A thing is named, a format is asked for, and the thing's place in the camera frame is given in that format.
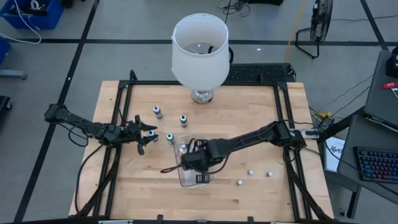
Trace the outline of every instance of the desk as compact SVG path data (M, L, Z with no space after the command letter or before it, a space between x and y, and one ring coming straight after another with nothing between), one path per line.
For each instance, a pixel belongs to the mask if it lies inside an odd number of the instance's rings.
M356 115L348 131L341 160L356 166L353 147L366 146L386 149L396 149L398 146L398 133L391 131L381 124L374 123L366 118ZM337 172L355 181L366 189L378 194L391 202L398 204L398 196L369 181L362 181L358 172L346 164L339 162ZM382 183L386 187L398 192L398 184Z
M111 121L118 83L103 82L93 121ZM303 84L289 83L288 87L294 120L311 122ZM178 136L196 132L205 133L209 138L231 138L277 120L273 88L221 86L211 103L198 105L184 86L133 85L130 102L127 120L139 114L143 122L158 127L159 140L145 148L144 156L137 153L136 144L123 145L111 218L154 220L161 214L165 220L246 221L248 217L254 217L255 221L294 220L282 148L270 143L233 153L225 169L204 187L184 189L177 171L159 172L176 163L166 133ZM163 119L156 119L153 114L155 105L162 109ZM179 122L181 114L188 118L185 129ZM296 128L310 127L303 124ZM307 141L307 144L317 151L316 141ZM97 141L91 140L84 157L97 147ZM103 156L103 152L95 154L83 169L78 194L80 208L97 187ZM333 217L320 157L302 151L301 158L308 191L324 212ZM254 175L247 174L249 169ZM266 177L269 171L274 173L272 177ZM238 179L243 180L243 185L236 184ZM100 214L104 213L106 196L104 193ZM74 206L70 213L76 213Z
M386 62L390 57L390 52L386 50L380 52L366 104L346 118L330 126L318 140L321 143L349 127L341 158L354 167L356 167L352 149L354 146L385 147L389 149L397 147L397 133L385 128L381 124L376 124L366 119L371 118L390 127L397 127L398 125L398 117L396 116L398 100L390 90L382 89L382 84L398 82L398 79L386 75ZM393 195L375 183L361 181L358 173L346 164L340 162L338 174L331 174L331 177L333 181L353 192L347 212L347 217L349 218L354 218L355 216L361 187L366 187L375 194L398 204L398 197L396 195ZM386 186L398 192L398 185L386 184Z

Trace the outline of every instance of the yellow cable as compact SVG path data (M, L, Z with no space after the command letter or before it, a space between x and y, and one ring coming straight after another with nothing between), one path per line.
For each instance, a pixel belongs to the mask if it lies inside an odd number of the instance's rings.
M300 22L301 15L303 14L303 10L304 10L304 6L305 6L306 2L307 2L307 0L303 0L303 4L301 5L300 12L298 13L296 21L294 22L293 30L292 30L292 33L290 34L289 43L287 44L287 48L286 48L285 63L287 63L287 58L289 57L290 43L292 42L293 36L294 36L294 34L296 32L297 25Z

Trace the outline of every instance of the concrete floor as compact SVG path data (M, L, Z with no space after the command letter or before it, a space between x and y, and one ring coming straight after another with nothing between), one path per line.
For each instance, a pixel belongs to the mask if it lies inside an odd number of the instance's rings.
M398 14L396 0L366 2L374 17ZM0 223L14 219L48 128L43 113L49 103L58 100L93 3L94 0L75 1L74 8L64 10L55 30L40 31L44 39L71 39L75 44L13 43L0 65L3 69L24 70L29 76L26 80L0 80L0 95L10 96L14 103L0 131ZM101 0L87 38L170 39L174 25L189 14L207 12L224 19L217 7L227 3L228 0ZM307 1L299 29L310 25L312 4L313 1ZM251 6L248 17L229 16L230 39L288 40L300 5L299 0L285 0L281 6L256 4ZM332 19L340 18L366 18L360 0L335 0ZM385 41L398 40L394 29L397 23L398 17L377 19ZM0 32L18 38L34 37L28 30L13 29L3 19ZM326 41L376 42L377 38L368 21L332 21ZM286 45L231 47L235 52L234 63L280 63L287 48ZM289 57L297 72L297 81L304 82L308 102L315 109L373 74L381 47L325 44L320 50L321 56L311 60L290 47ZM126 79L130 69L136 71L140 80L174 80L170 55L169 44L85 44L65 104L74 113L92 118L101 82ZM370 81L363 83L325 111L341 108L369 84ZM350 114L362 106L365 99L366 95L358 98L339 115ZM66 131L57 128L24 220L68 215L82 157L83 149L68 140ZM396 223L398 205L367 190L361 193L356 218L342 217L340 212L347 210L351 193L331 182L328 187L335 218L357 223Z

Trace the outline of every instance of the fan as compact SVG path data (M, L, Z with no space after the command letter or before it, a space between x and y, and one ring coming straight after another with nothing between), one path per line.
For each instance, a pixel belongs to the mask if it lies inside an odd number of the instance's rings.
M325 41L329 30L333 0L315 0L312 9L311 27L301 29L296 33L295 46L312 59L319 57L319 45ZM310 39L317 46L317 56L312 55L299 46L299 33L310 30Z

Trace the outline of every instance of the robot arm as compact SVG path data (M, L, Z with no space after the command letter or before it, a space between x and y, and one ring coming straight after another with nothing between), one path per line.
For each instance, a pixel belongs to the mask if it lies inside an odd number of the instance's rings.
M301 149L306 145L304 137L310 130L290 130L284 121L274 121L257 131L243 134L232 139L197 139L193 146L187 146L187 153L181 156L184 170L193 169L205 173L212 166L221 163L232 152L262 143L270 142L279 147Z
M128 121L125 126L116 126L99 122L93 123L69 112L65 105L51 104L44 116L49 123L69 124L73 128L80 129L89 138L95 138L99 143L108 147L138 142L138 152L141 155L144 154L143 147L158 137L158 135L142 137L141 131L150 131L157 127L144 124L139 115L136 115L135 122Z

